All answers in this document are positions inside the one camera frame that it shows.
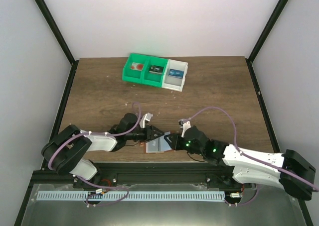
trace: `white cable tray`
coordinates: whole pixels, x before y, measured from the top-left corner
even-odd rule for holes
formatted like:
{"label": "white cable tray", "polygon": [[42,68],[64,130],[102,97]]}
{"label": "white cable tray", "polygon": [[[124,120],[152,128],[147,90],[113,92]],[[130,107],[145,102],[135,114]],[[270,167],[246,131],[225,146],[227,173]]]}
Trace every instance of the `white cable tray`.
{"label": "white cable tray", "polygon": [[[39,191],[37,201],[84,201],[88,191]],[[92,196],[90,201],[115,201],[123,197],[125,191],[110,191],[102,196]],[[224,202],[225,192],[219,191],[130,191],[123,201],[205,201]]]}

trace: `black cable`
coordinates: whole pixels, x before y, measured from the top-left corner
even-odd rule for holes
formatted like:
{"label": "black cable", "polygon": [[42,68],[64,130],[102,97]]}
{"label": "black cable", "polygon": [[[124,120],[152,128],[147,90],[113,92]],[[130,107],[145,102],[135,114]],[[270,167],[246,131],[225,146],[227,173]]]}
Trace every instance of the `black cable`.
{"label": "black cable", "polygon": [[194,161],[197,161],[197,162],[205,162],[204,160],[196,160],[194,159],[193,157],[190,156],[189,152],[187,152],[187,155]]}

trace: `green plastic bin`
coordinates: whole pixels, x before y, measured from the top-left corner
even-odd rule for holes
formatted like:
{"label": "green plastic bin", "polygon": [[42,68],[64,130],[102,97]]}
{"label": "green plastic bin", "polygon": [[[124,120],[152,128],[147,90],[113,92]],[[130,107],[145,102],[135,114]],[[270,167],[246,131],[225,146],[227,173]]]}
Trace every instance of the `green plastic bin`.
{"label": "green plastic bin", "polygon": [[[141,71],[131,69],[132,63],[144,64]],[[162,87],[164,72],[166,70],[168,59],[158,58],[149,55],[131,53],[123,68],[123,81],[146,84],[154,87]],[[163,74],[150,73],[150,66],[156,65],[164,67]]]}

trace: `white wall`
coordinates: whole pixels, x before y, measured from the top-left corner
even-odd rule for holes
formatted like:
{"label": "white wall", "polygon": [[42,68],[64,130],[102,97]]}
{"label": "white wall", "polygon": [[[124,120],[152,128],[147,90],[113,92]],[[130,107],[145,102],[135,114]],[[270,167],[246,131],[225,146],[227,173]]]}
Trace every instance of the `white wall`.
{"label": "white wall", "polygon": [[75,58],[248,57],[278,0],[45,0]]}
{"label": "white wall", "polygon": [[0,225],[42,162],[70,70],[34,0],[0,0]]}
{"label": "white wall", "polygon": [[[282,150],[297,150],[319,184],[319,1],[289,0],[254,62]],[[319,193],[307,202],[319,225]]]}

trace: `wooden table surface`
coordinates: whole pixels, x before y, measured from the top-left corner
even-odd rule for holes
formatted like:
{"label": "wooden table surface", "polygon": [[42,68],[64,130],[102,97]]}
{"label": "wooden table surface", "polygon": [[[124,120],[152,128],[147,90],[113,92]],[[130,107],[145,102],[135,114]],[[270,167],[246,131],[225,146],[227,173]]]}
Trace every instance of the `wooden table surface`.
{"label": "wooden table surface", "polygon": [[[122,81],[126,58],[80,59],[60,130],[75,124],[87,131],[107,131],[125,113],[132,112],[131,103],[137,101],[143,114],[154,115],[152,125],[163,131],[178,131],[179,119],[217,106],[235,120],[240,147],[273,152],[244,57],[169,58],[188,62],[183,92]],[[211,139],[233,143],[231,122],[218,110],[207,110],[191,123]],[[192,161],[185,151],[146,154],[139,145],[117,152],[88,152],[86,158],[108,162]]]}

